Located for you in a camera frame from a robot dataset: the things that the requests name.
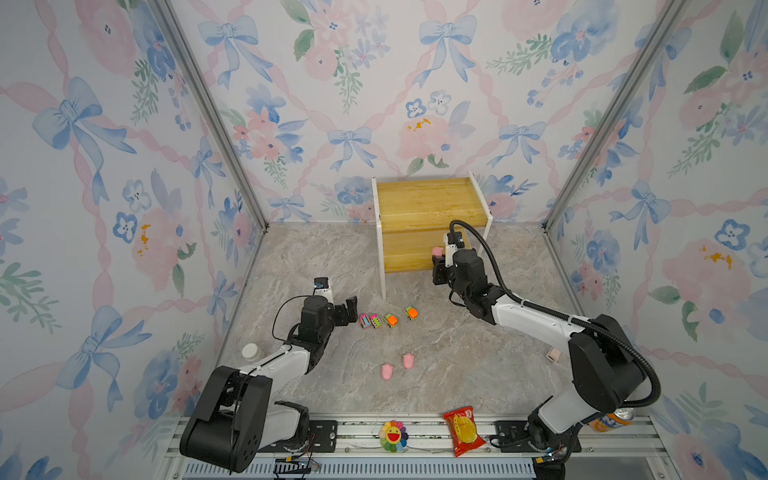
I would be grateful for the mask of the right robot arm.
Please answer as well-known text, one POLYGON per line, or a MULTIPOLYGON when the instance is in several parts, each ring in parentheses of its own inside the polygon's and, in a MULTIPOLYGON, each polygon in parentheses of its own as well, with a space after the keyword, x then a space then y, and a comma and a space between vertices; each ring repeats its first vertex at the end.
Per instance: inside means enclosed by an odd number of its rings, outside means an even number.
POLYGON ((492 326, 514 330, 564 353, 571 383, 529 414, 523 439, 538 451, 570 446, 588 422, 621 408, 641 408, 661 397, 658 374, 618 322, 568 315, 516 297, 488 280, 473 249, 432 252, 433 283, 447 285, 459 306, 492 326))

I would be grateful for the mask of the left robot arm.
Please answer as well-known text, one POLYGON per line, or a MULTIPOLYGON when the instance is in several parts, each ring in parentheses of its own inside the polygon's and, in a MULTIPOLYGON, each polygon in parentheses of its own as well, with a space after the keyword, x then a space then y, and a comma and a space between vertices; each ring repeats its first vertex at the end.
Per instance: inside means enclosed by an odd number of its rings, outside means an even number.
POLYGON ((358 298, 343 304, 324 295, 299 298, 300 321, 275 353, 211 373, 181 436, 182 456, 241 473, 265 448, 296 452, 313 445, 308 408, 275 395, 317 366, 335 328, 357 320, 358 298))

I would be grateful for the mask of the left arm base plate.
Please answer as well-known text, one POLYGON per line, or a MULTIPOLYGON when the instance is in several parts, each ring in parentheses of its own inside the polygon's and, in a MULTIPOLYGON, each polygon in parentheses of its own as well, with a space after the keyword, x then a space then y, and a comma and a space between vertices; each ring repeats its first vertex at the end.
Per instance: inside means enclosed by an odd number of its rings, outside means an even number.
POLYGON ((336 420, 309 420, 300 424, 289 439, 267 444, 258 452, 298 454, 311 450, 313 453, 333 453, 336 449, 338 426, 336 420))

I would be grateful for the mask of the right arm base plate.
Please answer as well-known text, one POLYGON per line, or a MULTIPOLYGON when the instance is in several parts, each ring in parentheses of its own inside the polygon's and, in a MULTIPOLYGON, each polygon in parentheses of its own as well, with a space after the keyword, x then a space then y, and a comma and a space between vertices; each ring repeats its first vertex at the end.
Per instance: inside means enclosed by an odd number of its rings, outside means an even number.
POLYGON ((580 453, 582 451, 574 429, 564 433, 550 433, 545 427, 531 427, 527 420, 500 420, 494 422, 495 433, 490 443, 503 453, 554 454, 580 453))

